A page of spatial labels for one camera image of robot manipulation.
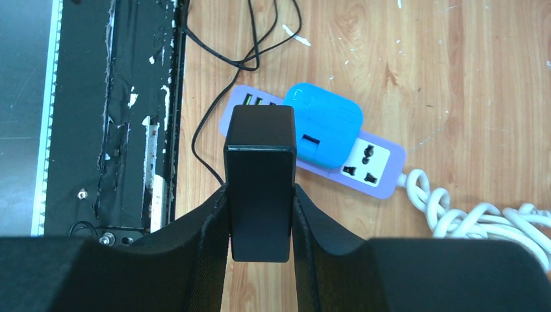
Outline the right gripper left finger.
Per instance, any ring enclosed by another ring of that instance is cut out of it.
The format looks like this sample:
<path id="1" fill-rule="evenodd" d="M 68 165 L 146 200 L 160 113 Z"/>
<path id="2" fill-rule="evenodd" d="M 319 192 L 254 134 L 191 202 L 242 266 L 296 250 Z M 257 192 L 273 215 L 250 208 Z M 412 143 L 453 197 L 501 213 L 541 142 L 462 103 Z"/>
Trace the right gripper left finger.
<path id="1" fill-rule="evenodd" d="M 2 311 L 219 311 L 227 200 L 203 204 L 126 247 L 80 237 L 1 239 Z"/>

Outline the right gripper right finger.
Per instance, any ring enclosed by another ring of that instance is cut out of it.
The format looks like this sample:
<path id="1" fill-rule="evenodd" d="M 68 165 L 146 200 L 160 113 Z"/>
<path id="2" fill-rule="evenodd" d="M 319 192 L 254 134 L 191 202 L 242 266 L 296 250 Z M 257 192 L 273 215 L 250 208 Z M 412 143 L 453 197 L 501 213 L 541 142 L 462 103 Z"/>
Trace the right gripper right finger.
<path id="1" fill-rule="evenodd" d="M 550 282 L 504 240 L 362 239 L 297 187 L 292 239 L 300 311 L 549 311 Z"/>

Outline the purple USB power strip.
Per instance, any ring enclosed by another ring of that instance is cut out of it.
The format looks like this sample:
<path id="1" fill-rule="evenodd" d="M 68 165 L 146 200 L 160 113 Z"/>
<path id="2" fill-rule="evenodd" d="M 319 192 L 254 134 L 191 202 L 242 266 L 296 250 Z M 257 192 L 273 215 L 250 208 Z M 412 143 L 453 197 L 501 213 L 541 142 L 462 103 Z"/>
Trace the purple USB power strip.
<path id="1" fill-rule="evenodd" d="M 241 104 L 282 105 L 283 99 L 247 85 L 235 87 L 218 124 L 227 135 L 233 108 Z M 347 161 L 339 168 L 322 168 L 298 159 L 297 167 L 378 199 L 393 193 L 407 158 L 405 149 L 379 136 L 361 131 Z"/>

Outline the black power adapter brick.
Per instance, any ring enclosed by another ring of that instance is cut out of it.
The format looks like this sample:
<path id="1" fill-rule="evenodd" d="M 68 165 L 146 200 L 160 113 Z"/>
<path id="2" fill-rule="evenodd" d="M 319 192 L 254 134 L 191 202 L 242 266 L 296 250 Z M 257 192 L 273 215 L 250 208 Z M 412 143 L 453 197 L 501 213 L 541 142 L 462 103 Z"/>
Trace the black power adapter brick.
<path id="1" fill-rule="evenodd" d="M 234 261 L 289 260 L 296 154 L 292 107 L 234 107 L 224 144 Z"/>

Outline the blue square plug adapter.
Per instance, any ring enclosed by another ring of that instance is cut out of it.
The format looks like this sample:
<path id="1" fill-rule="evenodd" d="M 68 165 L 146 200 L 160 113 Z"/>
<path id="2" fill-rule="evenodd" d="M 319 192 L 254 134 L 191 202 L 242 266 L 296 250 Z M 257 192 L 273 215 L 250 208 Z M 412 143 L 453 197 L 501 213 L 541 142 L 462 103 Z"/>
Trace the blue square plug adapter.
<path id="1" fill-rule="evenodd" d="M 294 85 L 283 104 L 294 110 L 300 160 L 329 169 L 344 164 L 363 124 L 358 104 L 311 83 Z"/>

